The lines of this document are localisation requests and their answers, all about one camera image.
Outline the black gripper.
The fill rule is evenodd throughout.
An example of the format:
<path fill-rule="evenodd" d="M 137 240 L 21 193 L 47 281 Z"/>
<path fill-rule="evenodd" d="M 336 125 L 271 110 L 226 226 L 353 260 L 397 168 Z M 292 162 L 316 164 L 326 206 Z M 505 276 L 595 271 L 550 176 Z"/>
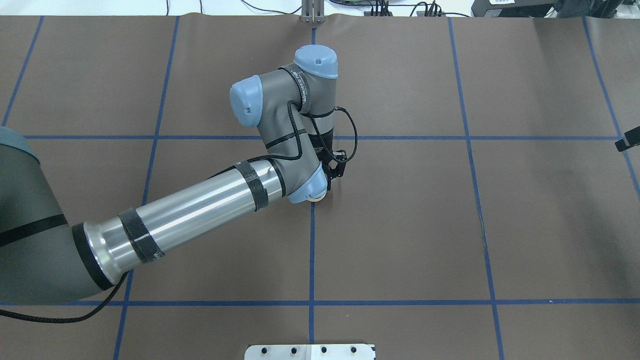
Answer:
<path fill-rule="evenodd" d="M 310 133 L 309 139 L 317 158 L 323 163 L 329 163 L 333 160 L 331 153 L 333 152 L 333 136 L 334 128 L 323 132 L 322 134 Z"/>

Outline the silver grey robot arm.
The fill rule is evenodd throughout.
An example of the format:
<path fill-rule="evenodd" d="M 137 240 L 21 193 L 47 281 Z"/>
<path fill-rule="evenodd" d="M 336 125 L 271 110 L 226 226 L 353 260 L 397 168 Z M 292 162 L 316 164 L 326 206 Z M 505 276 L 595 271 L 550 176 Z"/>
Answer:
<path fill-rule="evenodd" d="M 266 155 L 102 223 L 71 225 L 26 138 L 1 128 L 0 297 L 57 305 L 114 288 L 122 276 L 280 198 L 322 199 L 329 176 L 318 146 L 333 132 L 338 55 L 325 45 L 231 86 L 237 120 L 256 128 Z"/>

